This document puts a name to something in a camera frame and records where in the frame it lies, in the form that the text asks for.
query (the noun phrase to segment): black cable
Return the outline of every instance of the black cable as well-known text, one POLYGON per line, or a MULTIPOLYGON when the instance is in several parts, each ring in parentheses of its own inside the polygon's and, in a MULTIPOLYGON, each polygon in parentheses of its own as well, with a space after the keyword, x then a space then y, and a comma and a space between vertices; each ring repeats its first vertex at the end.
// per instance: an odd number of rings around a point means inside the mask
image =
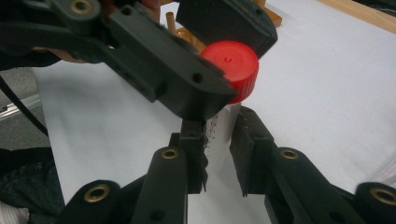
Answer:
POLYGON ((30 110, 21 102, 18 96, 12 91, 8 84, 0 76, 0 89, 8 97, 8 99, 14 104, 22 114, 32 122, 38 130, 40 130, 46 136, 49 135, 47 128, 30 112, 30 110))

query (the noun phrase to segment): wooden block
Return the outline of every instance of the wooden block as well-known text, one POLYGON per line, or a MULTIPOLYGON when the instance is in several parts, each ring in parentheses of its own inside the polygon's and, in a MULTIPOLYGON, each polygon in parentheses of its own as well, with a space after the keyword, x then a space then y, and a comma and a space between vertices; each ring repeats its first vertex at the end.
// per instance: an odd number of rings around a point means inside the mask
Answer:
POLYGON ((362 21, 396 34, 396 18, 352 0, 318 0, 362 21))
POLYGON ((186 28, 182 27, 180 29, 176 30, 176 35, 184 40, 186 40, 187 42, 189 42, 190 44, 192 44, 193 46, 195 46, 195 48, 198 50, 198 52, 201 53, 201 51, 205 48, 205 45, 199 41, 194 35, 192 35, 186 28))
POLYGON ((261 6, 265 6, 266 0, 253 0, 253 2, 261 7, 261 6))
POLYGON ((262 7, 262 9, 264 9, 264 11, 268 14, 275 27, 279 27, 280 24, 282 24, 282 18, 278 16, 275 12, 271 11, 267 7, 262 7))
POLYGON ((176 34, 176 25, 175 25, 175 15, 173 12, 166 12, 166 24, 168 26, 168 31, 172 33, 172 35, 176 34))

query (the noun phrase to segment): plastic cap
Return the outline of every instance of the plastic cap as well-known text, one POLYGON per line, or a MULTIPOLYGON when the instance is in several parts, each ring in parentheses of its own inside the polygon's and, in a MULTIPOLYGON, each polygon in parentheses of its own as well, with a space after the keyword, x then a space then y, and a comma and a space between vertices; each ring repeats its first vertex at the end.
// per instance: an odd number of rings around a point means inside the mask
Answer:
POLYGON ((229 85, 237 90, 229 104, 248 98, 259 71, 259 59, 250 47, 236 41, 220 41, 206 47, 201 56, 221 68, 229 85))

